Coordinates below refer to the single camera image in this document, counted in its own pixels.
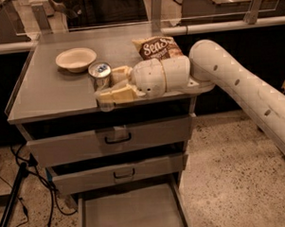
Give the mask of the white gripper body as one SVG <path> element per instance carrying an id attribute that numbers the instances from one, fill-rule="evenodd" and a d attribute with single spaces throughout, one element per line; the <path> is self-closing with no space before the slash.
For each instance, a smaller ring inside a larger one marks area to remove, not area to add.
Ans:
<path id="1" fill-rule="evenodd" d="M 139 62 L 132 69 L 132 84 L 147 99 L 175 92 L 197 95 L 214 88 L 210 81 L 197 80 L 191 75 L 190 61 L 186 56 Z"/>

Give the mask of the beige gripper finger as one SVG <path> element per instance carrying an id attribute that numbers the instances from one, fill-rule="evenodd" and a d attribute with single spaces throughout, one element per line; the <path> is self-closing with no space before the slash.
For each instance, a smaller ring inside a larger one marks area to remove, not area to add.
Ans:
<path id="1" fill-rule="evenodd" d="M 132 67 L 129 66 L 119 66 L 112 70 L 112 83 L 117 84 L 120 83 L 123 80 L 130 81 L 131 79 L 131 72 Z"/>
<path id="2" fill-rule="evenodd" d="M 144 97 L 146 94 L 139 91 L 135 85 L 126 84 L 121 88 L 109 88 L 96 92 L 96 98 L 99 103 L 104 104 L 122 104 L 132 103 L 132 101 Z"/>

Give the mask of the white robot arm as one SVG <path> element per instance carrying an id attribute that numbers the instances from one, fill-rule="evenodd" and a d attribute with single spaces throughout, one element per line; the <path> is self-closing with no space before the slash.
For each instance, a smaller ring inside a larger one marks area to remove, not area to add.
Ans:
<path id="1" fill-rule="evenodd" d="M 130 75 L 95 92 L 107 111 L 120 103 L 154 99 L 166 93 L 197 95 L 220 87 L 285 155 L 285 96 L 244 68 L 215 42 L 200 40 L 187 56 L 141 61 Z"/>

